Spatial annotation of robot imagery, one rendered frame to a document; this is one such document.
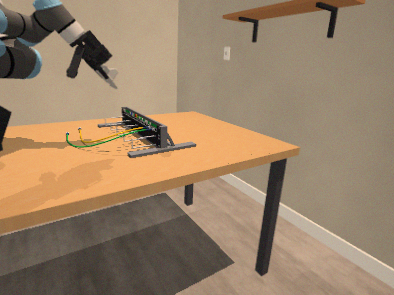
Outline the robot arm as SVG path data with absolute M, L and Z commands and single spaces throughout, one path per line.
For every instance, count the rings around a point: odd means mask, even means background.
M 0 2 L 0 78 L 36 77 L 41 71 L 42 59 L 37 50 L 29 47 L 42 42 L 54 29 L 68 44 L 84 34 L 84 29 L 59 0 L 35 0 L 33 6 L 37 11 L 30 16 L 8 10 Z M 85 51 L 77 47 L 72 65 L 70 63 L 66 71 L 71 78 L 77 76 Z

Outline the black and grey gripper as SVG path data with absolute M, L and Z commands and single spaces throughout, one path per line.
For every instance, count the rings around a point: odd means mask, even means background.
M 85 41 L 85 42 L 84 42 Z M 83 45 L 83 42 L 85 45 Z M 94 71 L 109 85 L 115 89 L 118 89 L 114 84 L 113 79 L 117 75 L 117 69 L 109 69 L 107 66 L 103 66 L 111 57 L 111 53 L 106 49 L 106 47 L 101 44 L 94 34 L 89 30 L 84 33 L 73 43 L 69 44 L 72 48 L 76 45 L 85 49 L 82 59 L 92 68 Z M 102 52 L 104 54 L 102 54 Z M 95 57 L 95 58 L 94 58 Z M 102 66 L 101 66 L 102 65 Z M 103 69 L 104 70 L 103 70 Z M 96 69 L 96 70 L 95 70 Z M 105 72 L 110 76 L 108 76 Z

